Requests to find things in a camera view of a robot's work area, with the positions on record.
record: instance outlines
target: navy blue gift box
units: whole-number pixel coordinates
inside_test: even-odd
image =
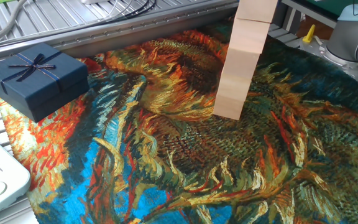
[[[47,44],[0,62],[0,97],[35,122],[89,90],[88,70]]]

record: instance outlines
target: van gogh painting print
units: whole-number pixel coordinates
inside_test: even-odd
[[[268,38],[215,116],[231,26],[79,59],[91,90],[39,123],[0,100],[39,223],[358,223],[358,83]]]

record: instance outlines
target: ribbon bow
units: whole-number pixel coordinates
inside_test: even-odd
[[[44,73],[45,75],[47,75],[50,78],[52,78],[53,80],[55,80],[59,87],[59,91],[62,91],[59,77],[57,77],[52,72],[47,70],[47,69],[55,69],[56,65],[44,65],[44,63],[47,63],[48,61],[59,56],[60,54],[61,54],[61,52],[57,52],[57,53],[53,54],[52,56],[49,56],[45,59],[44,59],[43,54],[38,54],[38,56],[36,56],[36,58],[33,61],[31,61],[27,57],[23,56],[22,54],[16,54],[17,57],[19,57],[23,61],[27,62],[28,64],[27,65],[10,65],[9,67],[27,67],[27,69],[25,69],[21,72],[17,72],[15,74],[11,75],[10,77],[7,77],[7,78],[4,78],[3,80],[1,80],[1,86],[2,86],[2,89],[4,90],[4,93],[7,94],[7,91],[6,91],[6,88],[4,85],[5,82],[12,80],[16,77],[20,77],[16,81],[21,82],[21,81],[25,80],[27,77],[29,77],[31,74],[33,74],[36,70]]]

